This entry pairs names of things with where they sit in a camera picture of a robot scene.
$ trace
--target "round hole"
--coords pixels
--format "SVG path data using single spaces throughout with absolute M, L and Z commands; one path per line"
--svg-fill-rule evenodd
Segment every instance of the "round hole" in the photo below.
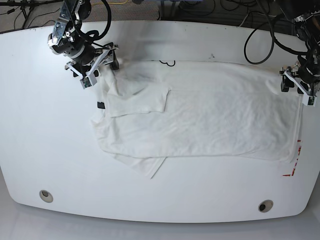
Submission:
M 274 206 L 274 202 L 271 200 L 265 200 L 259 204 L 258 210 L 261 213 L 269 212 Z
M 52 203 L 54 198 L 52 197 L 51 193 L 46 190 L 41 190 L 39 192 L 40 198 L 45 201 L 46 203 Z

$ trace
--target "screw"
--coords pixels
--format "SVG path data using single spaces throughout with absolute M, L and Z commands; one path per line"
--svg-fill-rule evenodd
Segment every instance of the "screw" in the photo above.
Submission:
M 58 38 L 57 38 L 56 36 L 54 36 L 54 37 L 52 38 L 52 42 L 53 42 L 54 44 L 57 44 L 57 43 L 58 43 Z

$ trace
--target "floor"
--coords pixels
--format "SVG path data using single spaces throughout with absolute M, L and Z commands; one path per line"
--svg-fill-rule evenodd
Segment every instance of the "floor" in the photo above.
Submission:
M 271 16 L 277 15 L 281 12 L 277 4 L 272 0 L 264 0 L 264 5 L 266 8 L 268 7 L 267 1 L 269 1 Z M 85 21 L 106 21 L 107 11 L 104 5 L 95 4 L 101 3 L 100 0 L 91 0 L 90 2 L 92 4 L 91 14 Z M 128 0 L 127 2 L 126 0 L 109 0 L 108 2 L 111 7 L 113 21 L 157 20 L 159 18 L 159 8 L 157 2 L 153 0 L 145 0 L 141 5 L 134 4 L 132 0 Z M 61 2 L 57 2 L 36 7 L 30 14 L 26 27 L 53 25 L 53 21 L 55 21 L 59 15 L 59 9 L 61 5 Z M 21 28 L 24 22 L 24 16 L 23 14 L 21 14 L 19 8 L 15 8 L 15 12 L 11 14 L 3 14 L 8 10 L 13 9 L 13 7 L 0 6 L 0 32 Z M 246 17 L 247 13 L 254 10 L 260 9 L 256 5 L 253 7 L 239 5 L 237 7 L 236 3 L 227 0 L 203 0 L 199 2 L 183 1 L 180 3 L 174 17 L 166 20 L 239 26 Z M 254 13 L 246 19 L 242 26 L 247 28 L 254 28 L 265 21 L 265 16 Z M 292 29 L 288 26 L 287 23 L 283 22 L 277 25 L 275 31 L 285 34 L 292 34 Z

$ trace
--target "folded cloth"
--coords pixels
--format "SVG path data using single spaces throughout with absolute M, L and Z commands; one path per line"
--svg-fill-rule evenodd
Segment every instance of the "folded cloth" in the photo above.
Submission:
M 166 157 L 293 158 L 301 98 L 282 93 L 281 78 L 272 72 L 231 63 L 142 61 L 100 73 L 107 104 L 92 121 L 98 144 L 150 178 Z

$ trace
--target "white table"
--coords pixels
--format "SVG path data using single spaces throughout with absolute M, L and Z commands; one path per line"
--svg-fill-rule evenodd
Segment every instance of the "white table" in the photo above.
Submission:
M 84 30 L 102 30 L 86 23 Z M 0 166 L 10 196 L 33 207 L 99 218 L 169 223 L 233 222 L 301 213 L 320 170 L 320 104 L 303 109 L 299 162 L 236 157 L 168 158 L 149 180 L 108 158 L 89 124 L 96 111 L 92 89 L 64 70 L 68 58 L 47 46 L 51 27 L 0 35 Z M 246 64 L 250 29 L 165 21 L 119 21 L 100 43 L 119 45 L 117 56 L 135 60 L 220 61 Z M 280 42 L 304 50 L 297 37 Z M 252 61 L 269 51 L 270 34 L 249 42 Z M 275 47 L 264 67 L 279 70 L 296 57 Z M 53 195 L 46 203 L 41 190 Z M 271 211 L 258 205 L 272 200 Z

